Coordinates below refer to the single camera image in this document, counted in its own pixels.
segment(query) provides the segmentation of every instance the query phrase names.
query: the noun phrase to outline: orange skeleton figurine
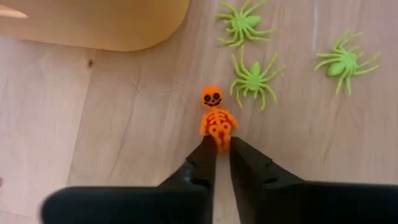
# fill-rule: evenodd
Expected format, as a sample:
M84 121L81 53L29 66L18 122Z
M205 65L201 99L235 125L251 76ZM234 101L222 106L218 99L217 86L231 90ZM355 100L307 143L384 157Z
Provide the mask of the orange skeleton figurine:
M203 104L210 112L203 115L201 134L210 134L218 146L218 153L229 151L232 128L238 127L238 122L228 110L219 109L223 99L223 91L218 86L208 86L201 92Z

